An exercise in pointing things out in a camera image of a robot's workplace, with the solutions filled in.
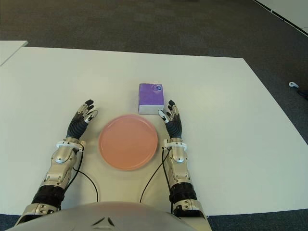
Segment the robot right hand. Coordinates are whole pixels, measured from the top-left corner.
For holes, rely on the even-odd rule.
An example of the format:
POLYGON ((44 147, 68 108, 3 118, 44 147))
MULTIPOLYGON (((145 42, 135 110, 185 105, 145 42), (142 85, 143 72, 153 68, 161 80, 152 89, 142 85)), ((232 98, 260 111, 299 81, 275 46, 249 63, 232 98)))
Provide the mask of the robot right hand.
POLYGON ((180 112, 173 100, 168 102, 168 112, 158 110, 158 115, 162 118, 170 138, 182 138, 182 123, 180 112))

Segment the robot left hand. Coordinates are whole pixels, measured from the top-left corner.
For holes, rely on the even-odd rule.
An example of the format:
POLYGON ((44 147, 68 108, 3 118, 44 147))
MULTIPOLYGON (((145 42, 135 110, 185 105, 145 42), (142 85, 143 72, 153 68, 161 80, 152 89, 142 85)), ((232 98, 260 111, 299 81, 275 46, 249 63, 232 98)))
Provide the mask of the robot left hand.
POLYGON ((86 131, 89 123, 97 116, 98 110, 94 110, 94 101, 85 101, 73 116, 66 133, 66 138, 79 140, 86 131))

